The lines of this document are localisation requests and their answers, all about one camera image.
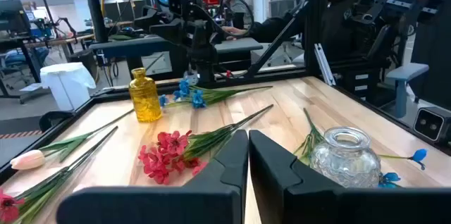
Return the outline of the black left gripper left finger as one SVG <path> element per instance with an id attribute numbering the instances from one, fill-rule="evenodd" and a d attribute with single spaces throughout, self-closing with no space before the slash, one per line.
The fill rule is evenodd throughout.
<path id="1" fill-rule="evenodd" d="M 58 206 L 57 223 L 243 223 L 249 140 L 238 130 L 181 187 L 88 187 Z"/>

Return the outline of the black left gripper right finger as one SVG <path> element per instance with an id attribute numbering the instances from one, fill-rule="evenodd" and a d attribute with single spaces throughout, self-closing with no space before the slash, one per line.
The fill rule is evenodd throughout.
<path id="1" fill-rule="evenodd" d="M 249 164 L 262 223 L 450 224 L 448 188 L 344 188 L 258 130 Z"/>

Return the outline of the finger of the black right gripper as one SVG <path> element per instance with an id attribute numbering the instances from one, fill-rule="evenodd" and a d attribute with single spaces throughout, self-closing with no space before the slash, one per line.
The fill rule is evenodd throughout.
<path id="1" fill-rule="evenodd" d="M 166 23 L 166 14 L 152 6 L 143 6 L 142 16 L 134 19 L 134 26 L 143 29 L 146 33 L 150 33 L 152 25 L 162 25 L 164 23 Z"/>

